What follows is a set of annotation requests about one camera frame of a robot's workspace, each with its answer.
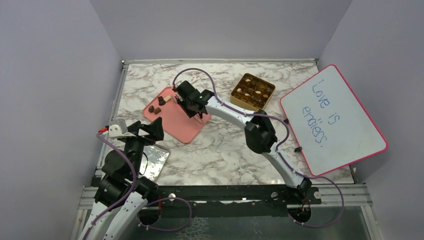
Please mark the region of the pink plastic tray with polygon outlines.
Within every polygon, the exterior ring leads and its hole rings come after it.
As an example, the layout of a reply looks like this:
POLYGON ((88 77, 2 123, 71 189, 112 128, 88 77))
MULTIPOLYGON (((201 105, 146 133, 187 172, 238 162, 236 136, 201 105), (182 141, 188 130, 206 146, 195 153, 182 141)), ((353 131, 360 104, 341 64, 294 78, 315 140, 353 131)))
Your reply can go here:
POLYGON ((142 114, 150 121, 154 121, 158 117, 162 117, 163 130, 170 134, 178 141, 188 144, 196 135, 203 129, 206 123, 210 120, 211 115, 203 114, 204 125, 196 122, 194 117, 189 118, 183 109, 173 100, 168 101, 165 105, 160 106, 158 97, 165 98, 166 96, 175 96, 176 93, 168 86, 165 87, 157 96, 155 96, 147 106, 142 110, 142 114), (149 112, 149 107, 161 108, 159 114, 149 112))

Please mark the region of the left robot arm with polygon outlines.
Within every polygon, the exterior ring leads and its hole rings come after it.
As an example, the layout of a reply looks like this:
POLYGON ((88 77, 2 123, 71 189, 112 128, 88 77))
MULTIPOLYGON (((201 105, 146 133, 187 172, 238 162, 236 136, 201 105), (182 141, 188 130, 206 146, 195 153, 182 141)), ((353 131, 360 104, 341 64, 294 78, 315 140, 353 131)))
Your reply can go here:
POLYGON ((150 124, 113 120, 96 137, 112 150, 106 155, 103 178, 91 214, 79 239, 117 240, 140 210, 157 200, 158 184, 140 174, 144 148, 164 139, 162 118, 150 124))

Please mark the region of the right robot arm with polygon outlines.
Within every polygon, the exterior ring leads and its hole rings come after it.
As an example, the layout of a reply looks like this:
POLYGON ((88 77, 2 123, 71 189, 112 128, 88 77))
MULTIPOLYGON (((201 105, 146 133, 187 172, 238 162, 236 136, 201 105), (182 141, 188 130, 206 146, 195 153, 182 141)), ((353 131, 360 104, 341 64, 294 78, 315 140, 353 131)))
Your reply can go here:
POLYGON ((188 81, 176 88, 165 87, 143 109, 150 121, 162 118, 163 130, 184 144, 190 143, 211 116, 219 117, 244 131, 247 147, 264 156, 284 179, 289 199, 300 204, 309 196, 311 181, 288 162, 279 147, 272 116, 260 110, 246 110, 221 100, 210 90, 199 92, 188 81))

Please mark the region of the pink silicone tongs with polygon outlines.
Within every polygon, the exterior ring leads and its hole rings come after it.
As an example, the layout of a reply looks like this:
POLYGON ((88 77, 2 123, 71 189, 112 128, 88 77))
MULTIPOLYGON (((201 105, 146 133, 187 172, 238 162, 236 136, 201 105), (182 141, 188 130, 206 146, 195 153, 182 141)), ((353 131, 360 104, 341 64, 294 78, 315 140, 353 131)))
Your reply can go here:
POLYGON ((204 125, 205 123, 204 123, 204 121, 203 121, 203 115, 201 114, 201 113, 197 113, 194 117, 193 117, 194 119, 195 119, 195 121, 197 122, 197 123, 199 123, 200 125, 204 125))

